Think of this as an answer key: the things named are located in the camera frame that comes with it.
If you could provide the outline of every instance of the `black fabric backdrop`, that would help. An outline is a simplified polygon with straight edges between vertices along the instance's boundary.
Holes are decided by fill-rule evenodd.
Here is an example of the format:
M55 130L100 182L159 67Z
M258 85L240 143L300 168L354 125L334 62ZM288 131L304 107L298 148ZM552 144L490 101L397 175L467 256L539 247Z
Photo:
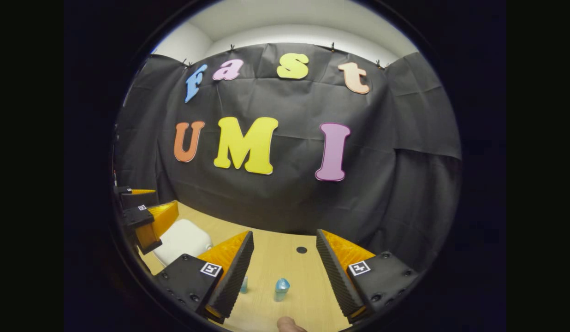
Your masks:
M279 58L303 53L309 73L277 76ZM232 81L211 78L229 59L242 59ZM344 84L338 65L367 71L361 95ZM188 102L185 81L208 65ZM217 168L220 128L234 116L245 134L262 116L279 122L273 133L269 176ZM202 120L197 153L179 162L173 153L179 122ZM319 181L323 122L350 128L340 182ZM378 254L391 250L422 271L437 255L458 202L460 143L449 99L419 53L385 71L371 61L309 44L261 44L203 59L190 69L152 55L137 75L118 119L115 146L119 185L156 189L161 202L177 199L241 225L285 233L325 229ZM184 138L190 144L191 130Z

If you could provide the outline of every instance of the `translucent blue object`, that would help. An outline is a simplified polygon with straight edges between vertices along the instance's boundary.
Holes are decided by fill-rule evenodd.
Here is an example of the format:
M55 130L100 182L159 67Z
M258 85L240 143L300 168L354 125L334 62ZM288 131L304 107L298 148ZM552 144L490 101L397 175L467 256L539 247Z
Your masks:
M246 294L248 292L248 276L244 276L244 281L240 287L240 292Z
M287 279L281 278L277 280L277 284L275 285L275 302L283 301L288 290L289 282L287 282Z

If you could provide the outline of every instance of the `yellow letter m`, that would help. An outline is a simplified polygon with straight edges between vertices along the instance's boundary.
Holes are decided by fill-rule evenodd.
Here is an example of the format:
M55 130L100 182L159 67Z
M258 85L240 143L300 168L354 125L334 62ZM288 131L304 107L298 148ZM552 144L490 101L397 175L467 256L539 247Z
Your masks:
M269 153L271 151L273 130L279 126L279 122L276 119L256 119L246 136L242 135L242 130L240 130L240 125L236 118L222 118L218 125L221 128L221 134L217 158L213 161L215 166L230 168L229 150L234 167L239 170L244 162L244 158L250 151L249 160L244 164L244 168L248 172L267 175L273 172L273 166L269 162Z

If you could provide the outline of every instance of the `table surface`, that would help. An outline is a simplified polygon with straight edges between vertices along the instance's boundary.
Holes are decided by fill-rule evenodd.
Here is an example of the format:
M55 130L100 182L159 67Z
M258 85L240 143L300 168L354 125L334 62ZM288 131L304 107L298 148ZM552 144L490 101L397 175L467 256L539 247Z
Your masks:
M248 292L239 294L232 314L222 325L235 332L277 331L277 319L292 317L309 332L339 331L350 327L342 315L326 270L316 249L316 236L292 235L253 229L224 221L179 203L178 219L188 219L211 236L213 244L253 231L254 252L250 259ZM297 247L308 252L300 254ZM163 269L154 254L142 256L153 274ZM281 302L273 301L279 278L291 287Z

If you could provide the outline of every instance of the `white container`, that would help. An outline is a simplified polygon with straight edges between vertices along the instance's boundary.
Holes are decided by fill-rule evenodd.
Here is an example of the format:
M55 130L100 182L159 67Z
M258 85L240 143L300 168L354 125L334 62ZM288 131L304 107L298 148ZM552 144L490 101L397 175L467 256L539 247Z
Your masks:
M162 245L154 249L154 256L164 267L182 254L197 257L213 248L209 234L186 219L176 220L160 240Z

